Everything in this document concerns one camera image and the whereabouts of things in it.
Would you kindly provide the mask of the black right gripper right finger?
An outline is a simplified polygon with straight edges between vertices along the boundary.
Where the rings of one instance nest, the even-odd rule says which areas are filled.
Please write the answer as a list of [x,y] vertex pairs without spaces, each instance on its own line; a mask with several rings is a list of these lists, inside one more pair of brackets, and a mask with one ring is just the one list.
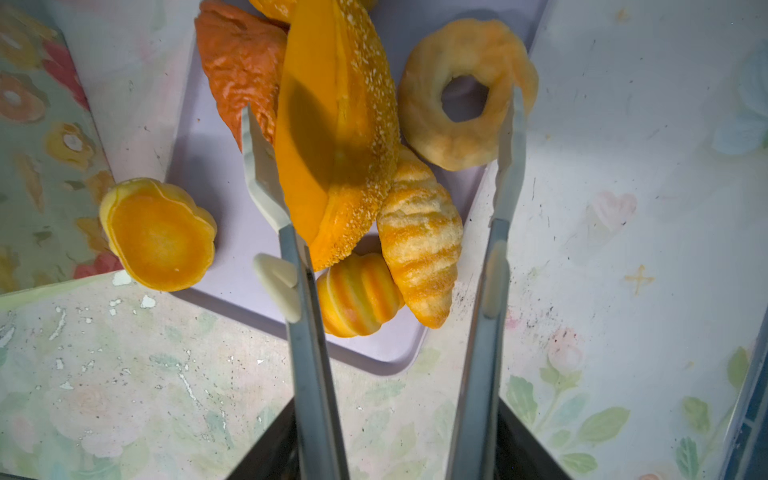
[[496,480],[570,480],[570,476],[500,400],[498,404]]

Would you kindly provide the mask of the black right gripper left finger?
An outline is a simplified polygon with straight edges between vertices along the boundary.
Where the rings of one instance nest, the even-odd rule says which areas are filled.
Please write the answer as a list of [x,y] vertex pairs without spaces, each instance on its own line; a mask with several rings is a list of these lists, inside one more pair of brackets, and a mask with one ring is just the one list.
[[297,478],[297,424],[291,399],[227,480]]

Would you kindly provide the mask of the metal tongs with white tips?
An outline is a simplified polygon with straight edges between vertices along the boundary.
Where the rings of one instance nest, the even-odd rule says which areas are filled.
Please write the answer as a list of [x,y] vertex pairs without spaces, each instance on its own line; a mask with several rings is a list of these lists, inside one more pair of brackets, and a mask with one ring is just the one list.
[[[495,473],[499,376],[510,268],[508,234],[525,175],[526,114],[514,88],[499,134],[494,212],[478,284],[449,461],[450,478],[490,479]],[[240,464],[235,479],[345,479],[349,475],[321,317],[320,293],[342,318],[372,333],[404,301],[383,259],[366,255],[343,273],[317,280],[306,244],[283,201],[274,150],[260,127],[241,124],[249,194],[279,238],[278,256],[259,254],[253,268],[287,323],[294,396]]]

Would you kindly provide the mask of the small round yellow bun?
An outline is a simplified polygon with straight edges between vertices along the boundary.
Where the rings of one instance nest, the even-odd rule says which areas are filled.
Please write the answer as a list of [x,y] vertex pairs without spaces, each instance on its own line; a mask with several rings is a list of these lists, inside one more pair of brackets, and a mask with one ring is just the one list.
[[99,220],[124,269],[150,289],[185,290],[213,264],[217,223],[176,185],[152,178],[120,182],[102,198]]

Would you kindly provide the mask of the large sesame oval bread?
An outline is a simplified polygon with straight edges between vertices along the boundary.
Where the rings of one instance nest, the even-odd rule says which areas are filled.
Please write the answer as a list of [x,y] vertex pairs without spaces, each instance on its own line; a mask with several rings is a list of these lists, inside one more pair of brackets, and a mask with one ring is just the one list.
[[366,8],[298,2],[274,147],[284,202],[315,271],[348,257],[371,229],[399,145],[395,83]]

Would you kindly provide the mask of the floral paper bag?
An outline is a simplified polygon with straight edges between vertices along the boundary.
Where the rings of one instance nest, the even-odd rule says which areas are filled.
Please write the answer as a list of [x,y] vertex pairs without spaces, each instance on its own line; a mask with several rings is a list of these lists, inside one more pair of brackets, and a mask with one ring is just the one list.
[[47,4],[2,2],[2,294],[121,269],[99,220],[114,184]]

